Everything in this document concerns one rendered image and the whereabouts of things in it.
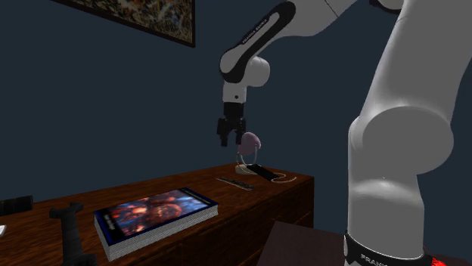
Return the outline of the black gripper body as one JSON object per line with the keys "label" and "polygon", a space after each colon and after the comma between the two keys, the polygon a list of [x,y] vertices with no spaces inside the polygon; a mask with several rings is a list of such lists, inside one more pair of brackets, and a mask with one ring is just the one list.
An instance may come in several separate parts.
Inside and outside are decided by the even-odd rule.
{"label": "black gripper body", "polygon": [[224,118],[220,118],[217,131],[246,131],[244,104],[225,102],[223,104]]}

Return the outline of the black phone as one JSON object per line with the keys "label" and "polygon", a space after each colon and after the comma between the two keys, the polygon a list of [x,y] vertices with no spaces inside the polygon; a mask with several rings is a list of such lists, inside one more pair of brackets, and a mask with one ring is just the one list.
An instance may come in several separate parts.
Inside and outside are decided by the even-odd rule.
{"label": "black phone", "polygon": [[275,180],[276,178],[279,178],[279,175],[276,175],[274,172],[271,172],[268,169],[265,169],[258,164],[248,164],[247,169],[256,173],[257,175],[263,177],[264,179],[268,181],[272,181],[272,180]]}

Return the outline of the slim grey remote control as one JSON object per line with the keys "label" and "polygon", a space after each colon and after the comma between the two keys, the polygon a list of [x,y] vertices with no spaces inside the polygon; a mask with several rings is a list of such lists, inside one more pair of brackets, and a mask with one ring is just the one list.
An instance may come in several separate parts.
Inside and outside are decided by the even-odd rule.
{"label": "slim grey remote control", "polygon": [[239,187],[240,189],[243,189],[243,190],[253,190],[255,188],[251,184],[247,184],[247,183],[244,183],[242,181],[229,179],[229,178],[226,178],[226,177],[219,177],[219,178],[217,178],[217,180],[218,181],[223,181],[227,184],[230,184],[230,185],[233,185],[233,186],[236,186],[236,187]]}

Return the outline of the thick book with blue cover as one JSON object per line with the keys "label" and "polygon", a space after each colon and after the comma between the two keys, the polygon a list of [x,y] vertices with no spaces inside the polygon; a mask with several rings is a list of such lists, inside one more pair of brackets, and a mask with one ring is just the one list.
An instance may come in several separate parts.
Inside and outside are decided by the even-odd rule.
{"label": "thick book with blue cover", "polygon": [[219,214],[219,204],[186,187],[94,211],[108,261],[128,255]]}

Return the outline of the dark brown robot stand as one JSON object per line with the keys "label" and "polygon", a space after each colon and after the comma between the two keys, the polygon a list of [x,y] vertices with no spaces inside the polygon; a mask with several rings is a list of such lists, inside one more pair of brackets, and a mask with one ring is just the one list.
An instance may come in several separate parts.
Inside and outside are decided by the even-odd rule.
{"label": "dark brown robot stand", "polygon": [[276,221],[256,266],[344,266],[343,235]]}

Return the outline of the dark framed wall picture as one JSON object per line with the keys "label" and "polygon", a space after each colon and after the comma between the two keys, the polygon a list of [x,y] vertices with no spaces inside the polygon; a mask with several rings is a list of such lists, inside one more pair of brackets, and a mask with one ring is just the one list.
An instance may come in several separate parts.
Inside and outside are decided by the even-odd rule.
{"label": "dark framed wall picture", "polygon": [[52,0],[193,48],[195,0]]}

